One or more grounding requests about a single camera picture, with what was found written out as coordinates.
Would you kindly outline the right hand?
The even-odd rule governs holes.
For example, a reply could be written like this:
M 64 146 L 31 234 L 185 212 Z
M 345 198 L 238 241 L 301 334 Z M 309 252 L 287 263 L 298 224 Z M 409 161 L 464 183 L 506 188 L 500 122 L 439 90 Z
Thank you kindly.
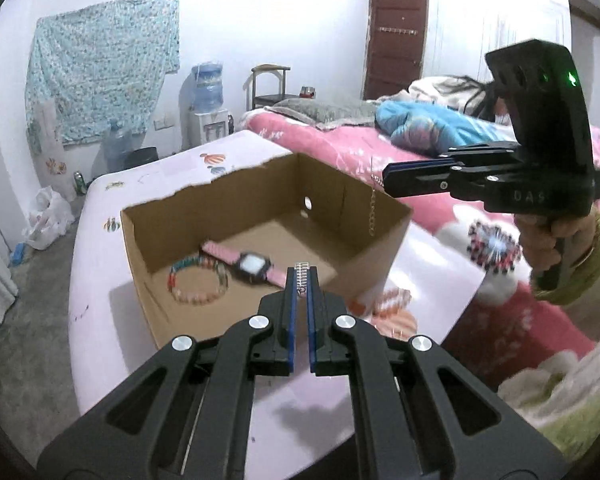
M 593 206 L 585 217 L 550 220 L 533 214 L 515 214 L 522 255 L 538 278 L 553 266 L 576 270 L 594 255 L 600 242 L 600 211 Z

